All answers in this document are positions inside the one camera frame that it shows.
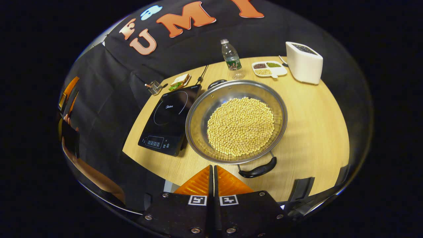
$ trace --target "person's arm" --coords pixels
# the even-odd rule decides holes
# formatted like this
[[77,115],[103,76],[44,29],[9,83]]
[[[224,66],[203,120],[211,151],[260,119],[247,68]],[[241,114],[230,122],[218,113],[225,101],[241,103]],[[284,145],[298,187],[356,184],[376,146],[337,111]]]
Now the person's arm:
[[[65,121],[70,125],[71,121],[68,115],[65,116]],[[81,160],[81,158],[77,158],[75,154],[72,154],[65,146],[65,138],[62,137],[62,148],[65,152],[68,159],[75,165],[75,167],[81,171],[83,175],[85,175],[89,180],[91,180],[95,185],[97,185],[100,189],[113,194],[119,200],[121,200],[125,204],[125,193],[124,191],[113,182],[111,179],[106,177],[104,174],[100,173],[86,162]]]

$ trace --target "black pan handle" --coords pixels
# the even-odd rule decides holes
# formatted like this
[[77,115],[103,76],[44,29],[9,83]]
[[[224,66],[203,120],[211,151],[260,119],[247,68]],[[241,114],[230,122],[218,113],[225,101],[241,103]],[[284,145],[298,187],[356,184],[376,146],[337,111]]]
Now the black pan handle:
[[244,178],[255,178],[255,177],[266,174],[267,172],[272,170],[275,166],[276,166],[276,157],[273,157],[270,160],[270,162],[268,162],[267,164],[260,165],[259,167],[253,168],[250,171],[241,170],[239,165],[238,165],[238,168],[239,168],[239,174],[242,177],[244,177]]
[[218,80],[218,81],[214,81],[214,82],[212,82],[212,83],[208,86],[207,90],[209,90],[209,89],[213,88],[214,86],[216,86],[216,85],[218,85],[218,84],[221,84],[221,83],[223,83],[223,82],[226,82],[226,80],[224,80],[224,79],[220,79],[220,80]]

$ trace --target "orange letter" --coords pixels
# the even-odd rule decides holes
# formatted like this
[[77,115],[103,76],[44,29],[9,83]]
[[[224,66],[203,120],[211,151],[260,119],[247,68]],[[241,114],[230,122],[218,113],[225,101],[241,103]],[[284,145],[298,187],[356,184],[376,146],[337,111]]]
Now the orange letter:
[[258,12],[253,5],[251,5],[250,0],[231,0],[234,2],[238,8],[241,10],[239,15],[245,18],[263,18],[264,15]]
[[141,33],[138,36],[144,37],[144,39],[146,39],[148,43],[150,44],[149,47],[144,48],[144,46],[142,46],[138,42],[138,38],[133,39],[131,43],[129,44],[129,46],[134,47],[138,51],[138,53],[140,53],[141,55],[148,55],[156,49],[156,46],[157,46],[156,41],[154,40],[152,36],[150,36],[150,34],[148,33],[148,29],[144,29],[143,31],[141,31]]
[[216,18],[209,16],[201,7],[201,2],[188,3],[182,9],[182,16],[166,14],[159,19],[157,23],[162,23],[170,32],[169,37],[179,36],[184,30],[176,27],[180,26],[187,30],[191,29],[191,18],[194,19],[194,26],[203,26],[214,23]]
[[135,29],[132,29],[135,27],[135,23],[133,23],[136,20],[136,18],[130,20],[128,22],[128,24],[126,24],[120,31],[119,33],[122,33],[125,36],[125,40],[127,40],[132,33],[134,33]]

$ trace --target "bottle label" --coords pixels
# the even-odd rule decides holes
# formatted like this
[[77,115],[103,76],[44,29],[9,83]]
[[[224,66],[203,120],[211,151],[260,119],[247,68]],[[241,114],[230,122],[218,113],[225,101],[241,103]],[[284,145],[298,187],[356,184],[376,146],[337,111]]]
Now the bottle label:
[[234,60],[234,61],[226,61],[229,70],[237,70],[242,68],[241,66],[241,62],[239,61],[239,59]]

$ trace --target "person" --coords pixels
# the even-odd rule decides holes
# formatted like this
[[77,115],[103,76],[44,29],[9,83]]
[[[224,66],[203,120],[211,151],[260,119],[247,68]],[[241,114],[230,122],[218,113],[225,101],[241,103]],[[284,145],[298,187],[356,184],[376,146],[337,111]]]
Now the person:
[[[66,114],[64,117],[64,121],[71,126],[71,119],[69,115]],[[111,200],[113,203],[117,203],[118,205],[125,206],[125,193],[119,185],[113,182],[110,178],[106,177],[104,174],[100,173],[90,165],[88,165],[85,161],[81,160],[81,158],[77,158],[75,154],[71,153],[65,146],[65,138],[62,136],[62,148],[65,152],[68,159],[72,162],[72,164],[83,174],[85,175],[91,182],[97,185],[101,189],[101,193],[104,197]]]

